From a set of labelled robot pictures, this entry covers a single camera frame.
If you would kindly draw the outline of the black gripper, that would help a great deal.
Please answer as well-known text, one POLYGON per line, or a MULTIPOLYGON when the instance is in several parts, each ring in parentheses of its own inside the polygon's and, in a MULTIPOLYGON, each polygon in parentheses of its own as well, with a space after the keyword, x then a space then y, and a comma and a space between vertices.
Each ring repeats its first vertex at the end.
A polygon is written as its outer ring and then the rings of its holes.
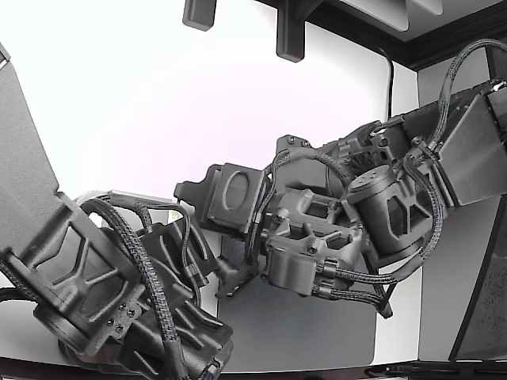
MULTIPOLYGON (((185 232, 185 222, 177 220, 169 224, 156 222, 155 224, 141 229, 140 241, 147 253, 161 261, 166 267, 187 286, 191 286, 191 280, 182 259, 182 239, 185 232)), ((214 272, 217 265, 209 244, 197 226, 191 225, 189 240, 187 242, 187 267, 198 286, 209 283, 208 276, 214 272)))
POLYGON ((268 183, 258 169, 231 163, 211 165, 202 181, 178 183, 176 198, 194 208, 200 228, 242 238, 268 183))

